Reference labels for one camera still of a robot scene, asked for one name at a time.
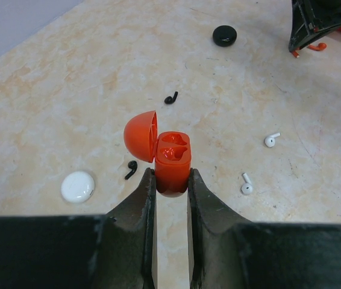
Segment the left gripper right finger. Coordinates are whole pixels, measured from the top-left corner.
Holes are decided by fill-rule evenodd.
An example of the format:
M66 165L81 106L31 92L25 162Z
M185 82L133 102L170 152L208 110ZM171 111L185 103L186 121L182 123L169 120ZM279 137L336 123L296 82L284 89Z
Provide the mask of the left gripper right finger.
M257 223L188 180L191 288L341 288L341 224Z

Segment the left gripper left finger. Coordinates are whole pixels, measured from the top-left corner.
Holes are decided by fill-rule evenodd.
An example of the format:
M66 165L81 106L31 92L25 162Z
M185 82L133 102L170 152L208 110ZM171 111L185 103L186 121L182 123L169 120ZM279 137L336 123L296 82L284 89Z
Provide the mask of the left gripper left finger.
M156 181L105 214L0 217L0 288L155 288Z

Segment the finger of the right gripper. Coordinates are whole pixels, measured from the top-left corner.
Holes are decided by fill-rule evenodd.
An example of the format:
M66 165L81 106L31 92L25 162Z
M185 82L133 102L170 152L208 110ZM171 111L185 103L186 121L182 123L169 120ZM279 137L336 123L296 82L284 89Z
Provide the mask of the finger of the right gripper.
M288 49L301 50L341 28L341 0L292 0Z

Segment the orange earbud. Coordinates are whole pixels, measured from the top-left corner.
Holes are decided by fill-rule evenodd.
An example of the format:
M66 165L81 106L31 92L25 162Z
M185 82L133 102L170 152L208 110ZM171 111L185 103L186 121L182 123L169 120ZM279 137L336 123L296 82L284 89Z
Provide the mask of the orange earbud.
M327 48L326 43L319 43L317 45L308 45L307 49L310 49L312 51L324 51Z
M299 58L299 54L296 51L292 51L291 54L295 57L295 58Z

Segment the orange earbud charging case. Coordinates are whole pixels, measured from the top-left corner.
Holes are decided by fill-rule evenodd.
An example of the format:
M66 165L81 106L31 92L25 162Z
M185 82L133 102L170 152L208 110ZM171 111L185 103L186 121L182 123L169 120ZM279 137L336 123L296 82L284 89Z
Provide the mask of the orange earbud charging case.
M124 143L137 159L154 163L156 189L161 194L183 194L187 190L192 162L190 138L177 131L158 133L157 114L148 111L125 125Z

